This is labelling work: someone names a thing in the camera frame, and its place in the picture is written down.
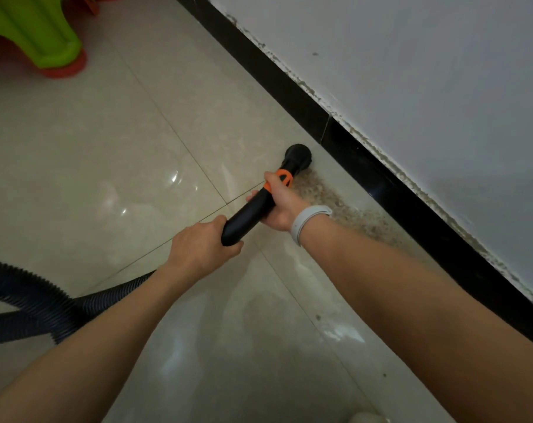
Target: forearm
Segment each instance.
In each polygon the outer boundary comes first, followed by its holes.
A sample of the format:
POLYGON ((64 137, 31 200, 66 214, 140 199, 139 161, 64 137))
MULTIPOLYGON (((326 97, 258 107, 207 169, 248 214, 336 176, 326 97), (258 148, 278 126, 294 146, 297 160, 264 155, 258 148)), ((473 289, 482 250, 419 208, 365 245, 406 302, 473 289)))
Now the forearm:
POLYGON ((0 394, 0 421, 101 421, 187 282, 163 266, 37 359, 0 394))
POLYGON ((300 242, 457 421, 533 421, 533 344, 524 336, 457 285, 324 215, 300 242))

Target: white wristband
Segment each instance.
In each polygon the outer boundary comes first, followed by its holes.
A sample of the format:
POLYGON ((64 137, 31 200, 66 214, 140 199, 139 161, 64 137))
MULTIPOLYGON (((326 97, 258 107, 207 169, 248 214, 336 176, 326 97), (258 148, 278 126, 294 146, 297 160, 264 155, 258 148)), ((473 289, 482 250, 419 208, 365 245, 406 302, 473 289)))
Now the white wristband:
POLYGON ((299 215, 294 220, 294 223, 292 224, 292 228, 290 230, 290 235, 292 236, 292 239, 296 242, 298 246, 300 245, 300 232, 302 228, 304 228, 304 225, 310 218, 317 214, 327 214, 331 215, 333 211, 328 206, 310 206, 304 209, 302 212, 299 213, 299 215))

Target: white wall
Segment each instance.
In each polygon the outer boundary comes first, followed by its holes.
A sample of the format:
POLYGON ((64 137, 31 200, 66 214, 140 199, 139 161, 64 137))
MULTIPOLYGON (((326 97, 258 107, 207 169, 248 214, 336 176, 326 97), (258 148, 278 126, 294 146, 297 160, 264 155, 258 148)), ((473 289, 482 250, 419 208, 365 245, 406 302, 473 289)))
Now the white wall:
POLYGON ((533 0, 212 2, 533 291, 533 0))

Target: orange grip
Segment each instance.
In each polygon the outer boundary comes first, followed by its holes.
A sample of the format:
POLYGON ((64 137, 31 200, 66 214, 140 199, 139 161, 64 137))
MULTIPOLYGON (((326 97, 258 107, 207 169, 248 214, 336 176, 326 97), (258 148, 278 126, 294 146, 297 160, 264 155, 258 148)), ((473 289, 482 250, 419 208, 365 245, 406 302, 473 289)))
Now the orange grip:
MULTIPOLYGON (((294 180, 294 178, 292 177, 292 174, 286 169, 279 169, 275 172, 275 174, 278 175, 280 181, 282 181, 282 184, 284 184, 286 187, 292 186, 292 181, 294 180)), ((264 188, 266 188, 269 193, 272 193, 269 183, 265 183, 264 188)))

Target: black baseboard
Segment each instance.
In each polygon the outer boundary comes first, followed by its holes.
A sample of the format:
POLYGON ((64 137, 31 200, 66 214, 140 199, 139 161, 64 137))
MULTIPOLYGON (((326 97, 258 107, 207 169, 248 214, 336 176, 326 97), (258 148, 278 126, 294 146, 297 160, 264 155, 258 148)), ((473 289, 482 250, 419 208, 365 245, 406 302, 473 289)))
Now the black baseboard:
POLYGON ((208 0, 178 0, 469 294, 533 341, 533 304, 208 0))

